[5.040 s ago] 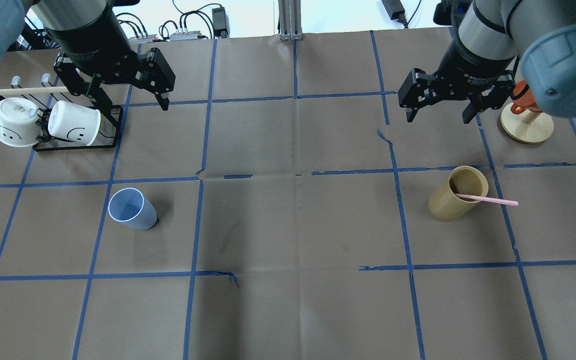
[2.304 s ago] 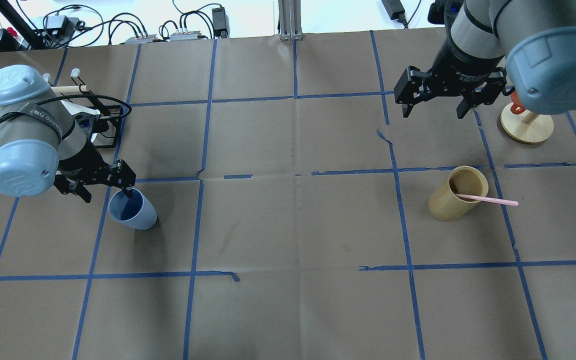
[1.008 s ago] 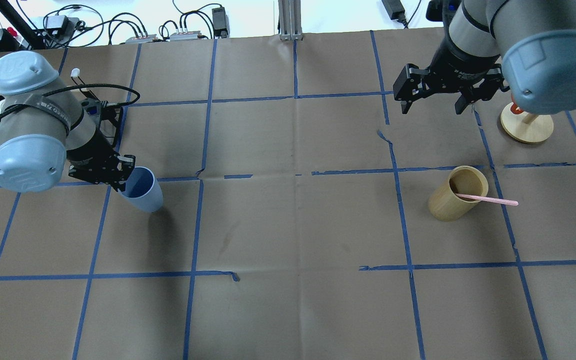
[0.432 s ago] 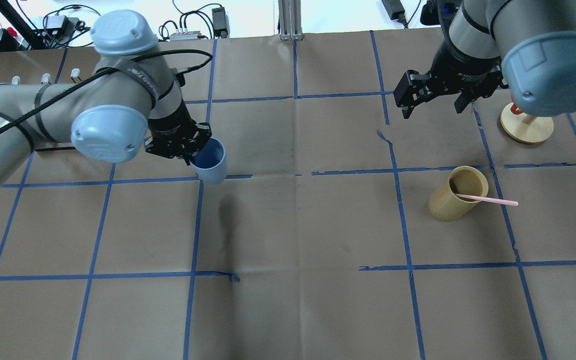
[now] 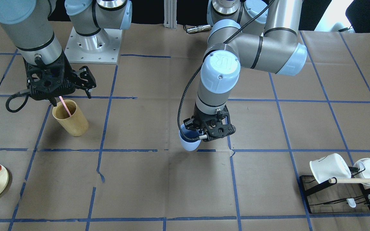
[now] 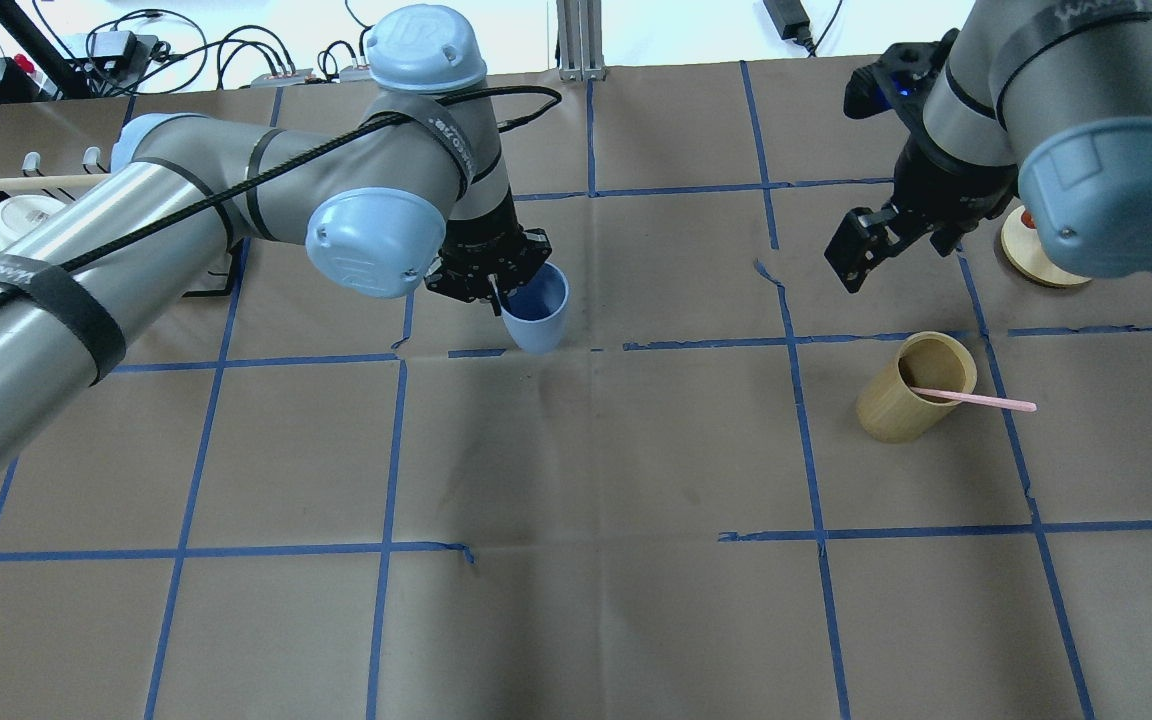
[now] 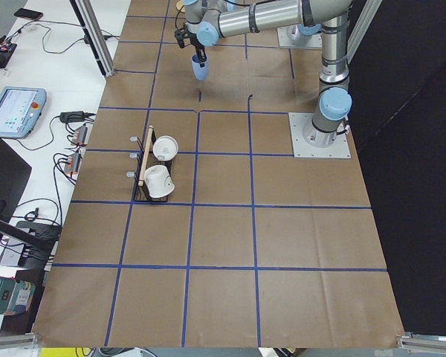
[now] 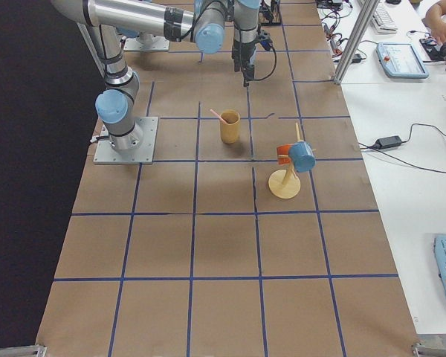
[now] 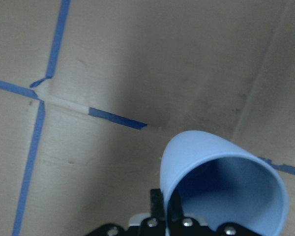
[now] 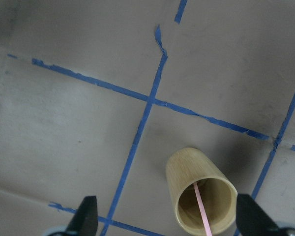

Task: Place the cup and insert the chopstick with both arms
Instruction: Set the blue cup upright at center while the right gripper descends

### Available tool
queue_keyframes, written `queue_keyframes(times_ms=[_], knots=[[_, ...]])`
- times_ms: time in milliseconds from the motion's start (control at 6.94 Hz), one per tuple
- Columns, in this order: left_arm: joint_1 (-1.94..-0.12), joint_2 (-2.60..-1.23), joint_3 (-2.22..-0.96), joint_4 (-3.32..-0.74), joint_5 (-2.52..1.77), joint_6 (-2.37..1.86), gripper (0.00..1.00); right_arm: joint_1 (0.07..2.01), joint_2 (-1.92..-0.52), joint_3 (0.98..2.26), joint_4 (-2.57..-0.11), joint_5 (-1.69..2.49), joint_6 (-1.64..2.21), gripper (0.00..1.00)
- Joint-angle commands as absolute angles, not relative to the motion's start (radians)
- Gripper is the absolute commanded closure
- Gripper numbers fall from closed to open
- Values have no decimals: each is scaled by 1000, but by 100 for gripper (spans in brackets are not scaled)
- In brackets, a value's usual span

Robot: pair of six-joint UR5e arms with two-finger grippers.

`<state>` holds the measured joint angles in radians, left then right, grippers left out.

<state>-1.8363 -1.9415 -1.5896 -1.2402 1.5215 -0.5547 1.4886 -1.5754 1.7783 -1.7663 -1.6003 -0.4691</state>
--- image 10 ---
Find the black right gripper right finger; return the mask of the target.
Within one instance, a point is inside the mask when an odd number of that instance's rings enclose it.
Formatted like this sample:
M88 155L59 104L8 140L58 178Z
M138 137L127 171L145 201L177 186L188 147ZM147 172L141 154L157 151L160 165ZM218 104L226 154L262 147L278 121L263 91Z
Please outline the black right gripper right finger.
M236 226L242 236L279 236L280 228L249 194L238 194Z

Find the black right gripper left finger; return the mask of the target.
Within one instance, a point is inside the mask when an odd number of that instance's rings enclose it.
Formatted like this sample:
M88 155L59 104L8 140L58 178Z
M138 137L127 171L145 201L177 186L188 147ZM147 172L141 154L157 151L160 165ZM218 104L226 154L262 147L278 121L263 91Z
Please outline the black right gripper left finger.
M98 229L97 197L86 196L65 229L66 236L94 236Z

